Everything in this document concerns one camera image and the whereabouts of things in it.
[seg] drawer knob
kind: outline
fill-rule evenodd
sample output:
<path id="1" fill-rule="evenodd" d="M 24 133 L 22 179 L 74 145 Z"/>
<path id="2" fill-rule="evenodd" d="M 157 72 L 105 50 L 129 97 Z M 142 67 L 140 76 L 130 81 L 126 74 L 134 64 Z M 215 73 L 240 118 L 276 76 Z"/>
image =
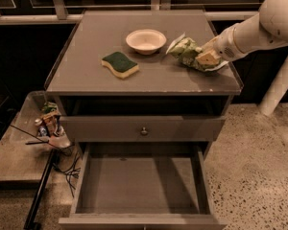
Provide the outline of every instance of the drawer knob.
<path id="1" fill-rule="evenodd" d="M 142 128 L 141 135 L 143 136 L 148 135 L 148 130 L 145 127 Z"/>

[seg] desk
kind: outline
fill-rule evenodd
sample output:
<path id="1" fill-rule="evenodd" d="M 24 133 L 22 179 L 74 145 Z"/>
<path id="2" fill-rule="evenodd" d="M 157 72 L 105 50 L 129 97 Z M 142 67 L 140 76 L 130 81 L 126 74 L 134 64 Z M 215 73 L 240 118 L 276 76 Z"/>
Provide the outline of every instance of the desk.
<path id="1" fill-rule="evenodd" d="M 125 38 L 147 28 L 163 32 L 166 46 L 182 33 L 199 45 L 214 36 L 201 11 L 87 11 L 47 88 L 84 152 L 65 229 L 224 227 L 213 217 L 204 157 L 242 84 L 230 64 L 208 76 L 165 56 L 166 46 L 137 54 Z M 114 77 L 101 59 L 115 51 L 140 71 Z"/>

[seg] green and yellow sponge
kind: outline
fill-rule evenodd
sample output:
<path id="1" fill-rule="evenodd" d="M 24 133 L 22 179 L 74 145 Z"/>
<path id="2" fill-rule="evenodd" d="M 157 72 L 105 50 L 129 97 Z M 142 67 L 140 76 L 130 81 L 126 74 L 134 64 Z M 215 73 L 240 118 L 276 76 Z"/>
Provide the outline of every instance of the green and yellow sponge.
<path id="1" fill-rule="evenodd" d="M 117 78 L 124 79 L 139 70 L 138 64 L 129 60 L 123 53 L 114 52 L 102 58 L 102 65 L 106 66 Z"/>

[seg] bowl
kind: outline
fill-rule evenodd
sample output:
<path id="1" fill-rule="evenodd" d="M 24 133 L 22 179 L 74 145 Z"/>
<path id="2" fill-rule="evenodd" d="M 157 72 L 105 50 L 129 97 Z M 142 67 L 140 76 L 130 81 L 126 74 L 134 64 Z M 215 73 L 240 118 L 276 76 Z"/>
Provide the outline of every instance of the bowl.
<path id="1" fill-rule="evenodd" d="M 141 55 L 151 55 L 166 43 L 166 37 L 159 31 L 137 30 L 126 37 L 127 44 Z"/>

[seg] closed drawer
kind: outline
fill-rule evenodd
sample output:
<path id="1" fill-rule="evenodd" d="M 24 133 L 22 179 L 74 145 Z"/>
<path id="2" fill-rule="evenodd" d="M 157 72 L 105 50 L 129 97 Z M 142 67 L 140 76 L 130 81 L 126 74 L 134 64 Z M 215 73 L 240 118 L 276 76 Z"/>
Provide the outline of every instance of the closed drawer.
<path id="1" fill-rule="evenodd" d="M 214 141 L 224 121 L 197 116 L 61 117 L 69 139 L 77 142 Z"/>
<path id="2" fill-rule="evenodd" d="M 201 150 L 190 143 L 90 143 L 63 229 L 223 229 Z"/>

